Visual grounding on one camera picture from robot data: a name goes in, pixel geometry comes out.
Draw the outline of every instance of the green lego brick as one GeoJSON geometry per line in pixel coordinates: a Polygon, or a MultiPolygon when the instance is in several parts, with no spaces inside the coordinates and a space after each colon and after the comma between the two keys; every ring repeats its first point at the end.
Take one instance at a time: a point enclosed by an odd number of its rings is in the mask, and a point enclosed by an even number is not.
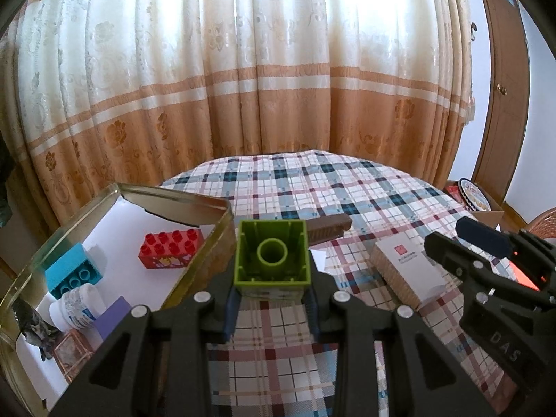
{"type": "Polygon", "coordinates": [[[311,285],[308,247],[305,221],[241,221],[234,285],[243,296],[300,299],[311,285]]]}

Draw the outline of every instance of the white paper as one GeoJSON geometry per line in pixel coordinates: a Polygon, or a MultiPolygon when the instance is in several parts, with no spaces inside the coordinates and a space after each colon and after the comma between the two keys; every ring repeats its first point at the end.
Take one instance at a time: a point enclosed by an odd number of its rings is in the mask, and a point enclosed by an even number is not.
{"type": "MultiPolygon", "coordinates": [[[[213,227],[203,226],[201,232],[206,237],[213,227]]],[[[159,310],[185,269],[148,270],[138,258],[139,249],[148,233],[189,228],[148,213],[120,197],[83,241],[84,249],[102,275],[95,286],[106,307],[123,296],[132,307],[144,304],[152,311],[159,310]]],[[[49,306],[54,300],[48,293],[37,307],[39,314],[50,324],[49,306]]],[[[80,332],[94,350],[102,343],[94,326],[80,332]]],[[[39,397],[46,399],[50,411],[68,386],[56,361],[43,362],[39,349],[27,344],[23,336],[17,339],[16,352],[39,397]]]]}
{"type": "Polygon", "coordinates": [[[315,261],[317,271],[326,273],[324,267],[326,266],[326,251],[319,251],[317,249],[309,249],[315,261]]]}

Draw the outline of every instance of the white box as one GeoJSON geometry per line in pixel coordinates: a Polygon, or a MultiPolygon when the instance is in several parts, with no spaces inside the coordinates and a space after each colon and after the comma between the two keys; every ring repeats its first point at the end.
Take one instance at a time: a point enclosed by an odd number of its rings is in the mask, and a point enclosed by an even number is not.
{"type": "Polygon", "coordinates": [[[419,310],[446,291],[446,281],[401,232],[375,243],[371,263],[405,305],[419,310]]]}

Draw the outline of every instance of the red logo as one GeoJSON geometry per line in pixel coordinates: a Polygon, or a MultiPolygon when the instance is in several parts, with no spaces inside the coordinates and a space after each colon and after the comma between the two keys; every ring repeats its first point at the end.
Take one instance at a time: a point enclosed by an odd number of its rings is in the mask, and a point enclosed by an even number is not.
{"type": "Polygon", "coordinates": [[[400,256],[402,256],[404,254],[407,254],[407,252],[408,252],[407,249],[404,247],[404,245],[396,246],[394,249],[396,250],[396,252],[400,256]]]}

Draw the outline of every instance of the purple box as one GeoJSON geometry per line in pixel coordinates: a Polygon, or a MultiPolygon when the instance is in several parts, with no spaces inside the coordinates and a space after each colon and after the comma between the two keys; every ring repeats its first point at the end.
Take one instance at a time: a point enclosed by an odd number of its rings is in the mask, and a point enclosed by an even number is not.
{"type": "Polygon", "coordinates": [[[103,313],[95,320],[95,328],[101,335],[103,340],[110,335],[110,333],[116,328],[116,326],[123,320],[123,318],[131,310],[130,304],[125,300],[123,296],[120,296],[115,300],[106,312],[103,313]]]}

